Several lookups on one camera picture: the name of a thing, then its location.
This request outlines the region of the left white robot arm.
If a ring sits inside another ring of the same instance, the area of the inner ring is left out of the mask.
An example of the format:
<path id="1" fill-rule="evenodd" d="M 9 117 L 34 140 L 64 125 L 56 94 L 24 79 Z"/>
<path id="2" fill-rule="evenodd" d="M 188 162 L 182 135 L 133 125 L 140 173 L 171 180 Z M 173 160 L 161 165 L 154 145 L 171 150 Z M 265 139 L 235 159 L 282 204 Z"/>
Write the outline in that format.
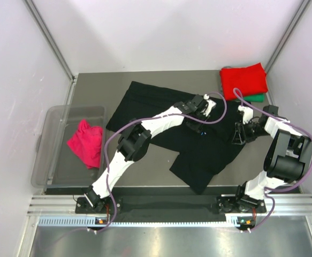
<path id="1" fill-rule="evenodd" d="M 147 153 L 151 139 L 164 131 L 181 125 L 185 120 L 193 130 L 206 123 L 216 102 L 205 95 L 195 95 L 187 102 L 177 102 L 164 112 L 151 117 L 134 119 L 117 132 L 120 134 L 116 152 L 106 169 L 88 189 L 84 196 L 87 206 L 94 212 L 101 212 L 106 205 L 112 188 L 123 173 Z"/>

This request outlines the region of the black t shirt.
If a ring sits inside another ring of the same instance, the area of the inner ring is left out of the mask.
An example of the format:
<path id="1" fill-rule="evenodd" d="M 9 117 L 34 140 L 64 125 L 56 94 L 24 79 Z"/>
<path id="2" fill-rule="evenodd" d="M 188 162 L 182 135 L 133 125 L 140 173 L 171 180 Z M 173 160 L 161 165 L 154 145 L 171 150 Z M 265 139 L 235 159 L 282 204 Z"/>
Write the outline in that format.
<path id="1" fill-rule="evenodd" d="M 141 118 L 156 125 L 171 124 L 171 128 L 154 136 L 151 143 L 178 152 L 170 171 L 195 193 L 202 194 L 213 176 L 243 149 L 242 145 L 232 143 L 235 124 L 242 117 L 238 102 L 213 98 L 216 107 L 210 113 L 209 123 L 202 125 L 201 132 L 195 132 L 185 124 L 183 116 L 176 115 L 174 108 L 175 103 L 193 98 L 190 93 L 133 81 L 106 128 L 116 132 L 133 119 Z"/>

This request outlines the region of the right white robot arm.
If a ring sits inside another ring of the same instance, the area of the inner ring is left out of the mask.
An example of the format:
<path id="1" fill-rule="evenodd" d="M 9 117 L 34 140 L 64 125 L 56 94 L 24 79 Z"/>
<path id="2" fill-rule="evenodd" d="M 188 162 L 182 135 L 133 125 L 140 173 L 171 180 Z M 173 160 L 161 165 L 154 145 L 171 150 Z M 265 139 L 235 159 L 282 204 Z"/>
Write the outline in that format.
<path id="1" fill-rule="evenodd" d="M 267 105 L 258 121 L 250 107 L 238 106 L 241 121 L 235 123 L 234 145 L 244 145 L 261 136 L 271 136 L 263 170 L 252 180 L 238 186 L 234 198 L 237 210 L 246 212 L 261 205 L 265 192 L 298 182 L 307 173 L 312 159 L 311 138 L 289 125 L 278 115 L 278 107 Z"/>

